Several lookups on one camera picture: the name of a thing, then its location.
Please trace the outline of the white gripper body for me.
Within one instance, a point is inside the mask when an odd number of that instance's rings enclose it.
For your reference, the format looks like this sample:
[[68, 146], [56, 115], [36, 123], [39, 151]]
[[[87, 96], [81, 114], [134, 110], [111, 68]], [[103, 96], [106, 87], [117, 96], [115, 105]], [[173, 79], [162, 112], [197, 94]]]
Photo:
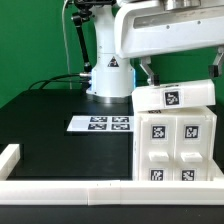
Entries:
[[121, 58], [224, 45], [224, 0], [117, 0]]

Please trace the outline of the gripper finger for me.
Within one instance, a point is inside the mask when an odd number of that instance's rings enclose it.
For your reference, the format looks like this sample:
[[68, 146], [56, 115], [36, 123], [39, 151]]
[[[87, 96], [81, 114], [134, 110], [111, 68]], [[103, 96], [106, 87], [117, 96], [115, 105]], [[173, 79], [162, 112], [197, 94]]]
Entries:
[[140, 67], [145, 72], [145, 74], [148, 76], [147, 83], [149, 86], [159, 86], [160, 85], [160, 79], [157, 74], [155, 74], [152, 69], [149, 67], [151, 64], [151, 58], [150, 57], [142, 57], [140, 59]]
[[224, 64], [224, 47], [217, 48], [217, 54], [214, 62], [208, 67], [211, 78], [220, 77], [222, 75], [222, 65]]

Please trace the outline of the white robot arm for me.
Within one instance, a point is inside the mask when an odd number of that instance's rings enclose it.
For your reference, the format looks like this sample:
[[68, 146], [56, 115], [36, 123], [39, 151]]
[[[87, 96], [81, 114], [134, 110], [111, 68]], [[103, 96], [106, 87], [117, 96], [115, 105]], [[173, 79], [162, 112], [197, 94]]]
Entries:
[[224, 0], [117, 0], [119, 10], [95, 6], [97, 63], [87, 95], [101, 102], [123, 102], [135, 87], [132, 58], [216, 47], [209, 72], [224, 64]]

